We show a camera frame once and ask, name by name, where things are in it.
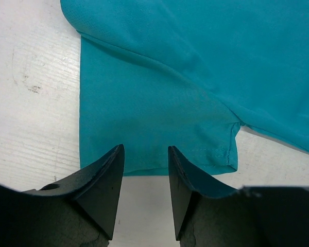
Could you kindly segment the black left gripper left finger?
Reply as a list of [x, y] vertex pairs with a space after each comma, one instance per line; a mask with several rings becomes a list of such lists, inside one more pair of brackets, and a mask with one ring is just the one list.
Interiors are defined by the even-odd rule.
[[43, 188], [0, 184], [0, 246], [108, 246], [125, 162], [123, 145]]

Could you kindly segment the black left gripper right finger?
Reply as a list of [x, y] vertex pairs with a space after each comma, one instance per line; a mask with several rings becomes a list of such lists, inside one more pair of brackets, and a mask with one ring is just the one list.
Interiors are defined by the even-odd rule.
[[168, 148], [181, 246], [309, 246], [309, 186], [233, 188]]

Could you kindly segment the teal t shirt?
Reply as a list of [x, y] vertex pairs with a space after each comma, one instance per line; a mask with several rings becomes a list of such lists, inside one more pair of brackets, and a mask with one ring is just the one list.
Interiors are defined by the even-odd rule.
[[62, 1], [80, 34], [80, 166], [125, 147], [125, 175], [167, 148], [238, 169], [242, 126], [309, 152], [309, 1]]

